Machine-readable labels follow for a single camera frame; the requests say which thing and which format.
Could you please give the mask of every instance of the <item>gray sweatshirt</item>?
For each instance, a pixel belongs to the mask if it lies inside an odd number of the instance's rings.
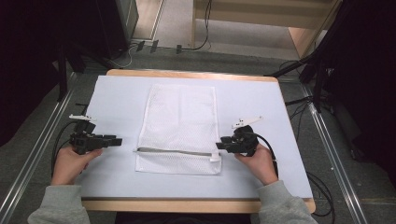
[[[28,218],[30,224],[89,224],[81,205],[81,186],[49,186],[41,206]],[[262,208],[251,223],[317,223],[301,198],[293,197],[279,180],[258,189]]]

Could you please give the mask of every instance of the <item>white mesh laundry bag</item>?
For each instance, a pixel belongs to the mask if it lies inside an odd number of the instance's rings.
[[[215,175],[221,171],[213,87],[151,87],[137,144],[136,171]]]

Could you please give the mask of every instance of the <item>cable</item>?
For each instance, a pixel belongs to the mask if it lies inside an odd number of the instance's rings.
[[[286,105],[286,106],[288,106],[288,105],[295,105],[295,104],[298,104],[298,103],[301,103],[301,102],[304,102],[304,101],[312,101],[312,99],[313,99],[313,96],[306,96],[306,97],[304,97],[304,98],[302,98],[302,99],[299,99],[299,100],[294,100],[294,101],[285,102],[285,105]]]
[[[304,112],[303,109],[300,110],[300,111],[299,111],[299,109],[300,109],[301,107],[303,107],[303,106],[305,107],[307,104],[310,104],[310,103],[312,103],[312,101],[307,101],[307,102],[305,102],[304,104],[301,104],[301,105],[297,106],[297,108],[294,110],[294,113],[292,113],[292,114],[289,116],[289,119],[293,119],[296,115],[301,114],[302,112]]]
[[[55,167],[56,157],[58,156],[59,149],[61,148],[61,147],[58,148],[58,143],[59,143],[59,140],[61,139],[62,133],[64,132],[64,130],[65,130],[70,124],[77,123],[77,122],[78,122],[77,120],[72,120],[72,121],[67,122],[67,123],[62,127],[62,129],[59,131],[58,136],[56,137],[55,144],[54,144],[53,149],[52,149],[51,176],[53,176],[53,170],[54,170],[54,167]]]
[[[198,47],[198,48],[195,48],[195,49],[186,49],[186,50],[198,50],[198,49],[201,49],[205,44],[206,44],[206,41],[207,41],[207,39],[209,38],[209,19],[210,19],[210,11],[212,10],[212,0],[209,0],[208,2],[207,2],[207,5],[206,5],[206,10],[205,10],[205,28],[206,28],[206,39],[205,39],[205,41],[204,41],[204,43],[200,46],[200,47]]]
[[[82,106],[84,106],[84,108],[83,108],[82,111],[81,111],[81,115],[85,115],[85,113],[87,112],[87,109],[88,109],[88,105],[86,105],[86,104],[80,104],[80,103],[76,103],[76,105],[82,105]]]
[[[195,49],[182,49],[182,50],[198,50],[198,49],[201,49],[206,44],[206,42],[209,43],[209,49],[207,49],[207,50],[210,50],[212,48],[212,45],[211,45],[210,41],[208,40],[209,39],[209,19],[210,19],[210,12],[212,10],[212,1],[213,0],[208,0],[207,1],[206,10],[205,10],[206,38],[205,38],[204,43],[200,47],[195,48]],[[158,48],[161,48],[161,49],[175,49],[175,48],[167,48],[167,47],[158,47]]]
[[[110,60],[110,62],[113,63],[114,65],[118,66],[119,68],[125,68],[125,67],[129,66],[132,63],[131,49],[134,49],[137,46],[138,46],[137,44],[132,44],[132,46],[128,49],[128,55],[129,55],[129,59],[130,59],[128,64],[122,66],[122,65],[119,65],[111,60]]]
[[[262,137],[261,135],[259,135],[259,134],[257,134],[257,133],[247,133],[247,134],[255,135],[256,137],[258,137],[258,138],[260,138],[262,141],[264,141],[264,143],[268,146],[268,149],[270,149],[270,152],[271,152],[272,161],[273,161],[273,163],[274,163],[275,173],[276,173],[276,176],[278,176],[276,156],[275,156],[274,151],[272,150],[272,147],[271,147],[270,143],[269,143],[264,137]]]
[[[279,66],[279,71],[281,70],[281,68],[282,68],[282,66],[284,65],[284,64],[286,64],[286,63],[299,63],[300,65],[305,65],[305,63],[300,63],[300,61],[298,61],[298,60],[290,60],[290,61],[285,61],[285,62],[283,62],[280,66]],[[301,72],[298,70],[298,67],[296,68],[296,69],[294,69],[294,70],[296,70],[296,72],[300,75],[301,74]]]
[[[298,125],[297,125],[297,136],[296,136],[296,141],[298,141],[298,139],[299,139],[299,137],[300,137],[300,127],[301,127],[301,120],[302,120],[302,118],[303,118],[303,113],[304,113],[304,111],[306,110],[306,108],[307,108],[310,104],[312,104],[312,102],[306,103],[305,106],[304,106],[304,108],[303,108],[303,110],[302,110],[301,112],[299,112],[299,113],[300,113],[300,118],[299,118],[299,120],[298,120]]]
[[[327,188],[326,184],[320,180],[317,176],[306,172],[307,173],[307,177],[308,179],[320,190],[320,192],[323,194],[323,196],[326,198],[327,202],[330,205],[330,209],[327,213],[325,214],[318,214],[318,213],[313,213],[313,215],[317,216],[317,217],[326,217],[329,214],[332,214],[332,223],[335,222],[335,210],[334,210],[334,202],[332,199],[332,194],[329,190],[329,188]],[[327,192],[314,180],[314,178],[327,190]]]

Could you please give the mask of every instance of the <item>person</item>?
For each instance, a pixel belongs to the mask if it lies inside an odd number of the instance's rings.
[[[81,186],[75,186],[77,176],[88,163],[102,154],[96,149],[78,155],[72,147],[59,151],[50,186],[46,188],[43,202],[29,217],[31,224],[38,223],[90,223],[87,211],[81,204]],[[257,189],[262,202],[251,223],[317,223],[301,198],[293,197],[282,180],[276,176],[270,150],[258,144],[252,157],[235,154],[263,184]]]

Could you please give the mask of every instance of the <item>human hand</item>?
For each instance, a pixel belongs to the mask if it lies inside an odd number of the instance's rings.
[[[77,176],[87,168],[88,162],[102,154],[102,149],[93,150],[85,155],[78,155],[73,147],[59,150],[51,185],[74,185]]]
[[[251,173],[253,173],[264,185],[269,185],[278,180],[271,157],[270,150],[258,144],[256,152],[252,157],[246,157],[235,153],[235,157],[244,163]]]

